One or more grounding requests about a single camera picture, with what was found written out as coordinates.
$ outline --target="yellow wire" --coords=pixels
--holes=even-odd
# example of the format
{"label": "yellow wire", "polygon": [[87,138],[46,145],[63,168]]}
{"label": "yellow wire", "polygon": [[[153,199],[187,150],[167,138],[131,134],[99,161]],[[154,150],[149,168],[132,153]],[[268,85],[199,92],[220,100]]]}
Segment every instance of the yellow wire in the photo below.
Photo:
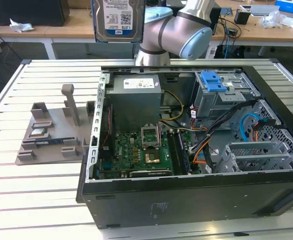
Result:
{"label": "yellow wire", "polygon": [[169,90],[164,90],[164,92],[167,92],[167,93],[171,94],[176,100],[178,100],[178,102],[179,102],[180,105],[181,105],[181,111],[180,111],[179,115],[177,115],[177,116],[170,117],[170,118],[161,118],[160,120],[161,120],[161,121],[171,121],[171,120],[174,120],[174,119],[179,118],[179,117],[183,114],[183,111],[184,111],[184,106],[183,106],[181,100],[180,100],[175,94],[173,94],[173,93],[172,93],[171,91],[169,91]]}

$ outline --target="circuit board module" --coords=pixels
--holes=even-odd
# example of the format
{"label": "circuit board module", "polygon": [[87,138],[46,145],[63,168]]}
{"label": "circuit board module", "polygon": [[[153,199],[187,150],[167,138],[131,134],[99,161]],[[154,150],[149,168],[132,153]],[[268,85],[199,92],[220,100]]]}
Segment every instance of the circuit board module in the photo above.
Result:
{"label": "circuit board module", "polygon": [[[169,176],[175,175],[168,135],[168,132],[159,134],[160,147],[145,148],[141,132],[117,133],[113,157],[99,163],[101,174],[105,179],[127,178],[133,171],[167,171]],[[188,149],[192,143],[190,134],[184,131],[181,136],[184,149]],[[153,132],[145,132],[143,137],[144,142],[156,139]]]}

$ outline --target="motherboard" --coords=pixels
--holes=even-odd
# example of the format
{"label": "motherboard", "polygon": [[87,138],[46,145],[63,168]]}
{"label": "motherboard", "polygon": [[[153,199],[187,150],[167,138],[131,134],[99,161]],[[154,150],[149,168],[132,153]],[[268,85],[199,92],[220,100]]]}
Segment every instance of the motherboard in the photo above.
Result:
{"label": "motherboard", "polygon": [[[179,148],[180,143],[177,144],[174,141],[174,135],[181,136],[183,148]],[[157,139],[159,140],[158,146],[146,147],[145,144],[155,143]],[[115,136],[113,156],[99,161],[101,178],[149,177],[152,174],[157,176],[180,175],[182,171],[179,168],[184,169],[185,165],[175,162],[179,159],[175,154],[185,155],[185,160],[189,161],[186,150],[191,144],[191,136],[188,131],[145,131],[143,134],[142,132],[119,132]]]}

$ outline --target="slatted table surface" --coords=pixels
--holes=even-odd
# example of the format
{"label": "slatted table surface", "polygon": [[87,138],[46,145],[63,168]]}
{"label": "slatted table surface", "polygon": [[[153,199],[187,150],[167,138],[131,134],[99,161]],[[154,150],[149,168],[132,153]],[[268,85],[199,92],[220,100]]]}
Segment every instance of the slatted table surface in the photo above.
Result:
{"label": "slatted table surface", "polygon": [[[191,62],[172,62],[188,64]],[[197,60],[194,64],[253,65],[293,112],[292,77],[267,59]],[[195,239],[221,233],[233,238],[230,233],[240,231],[250,232],[251,239],[259,231],[277,239],[293,239],[293,209],[279,217],[100,231],[85,204],[75,201],[80,163],[15,165],[34,102],[45,102],[48,109],[62,108],[61,87],[72,83],[76,105],[85,106],[86,101],[96,99],[101,66],[125,65],[133,65],[132,60],[33,60],[17,69],[0,94],[0,239]]]}

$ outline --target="crumpled paper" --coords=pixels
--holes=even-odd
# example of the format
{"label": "crumpled paper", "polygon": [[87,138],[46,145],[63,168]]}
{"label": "crumpled paper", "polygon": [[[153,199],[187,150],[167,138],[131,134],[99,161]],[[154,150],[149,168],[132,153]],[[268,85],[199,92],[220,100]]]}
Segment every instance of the crumpled paper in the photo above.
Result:
{"label": "crumpled paper", "polygon": [[24,23],[24,24],[18,23],[18,22],[13,21],[11,18],[10,18],[10,21],[11,21],[10,28],[13,31],[22,33],[24,31],[34,30],[34,28],[32,27],[32,24],[30,24],[30,23]]}

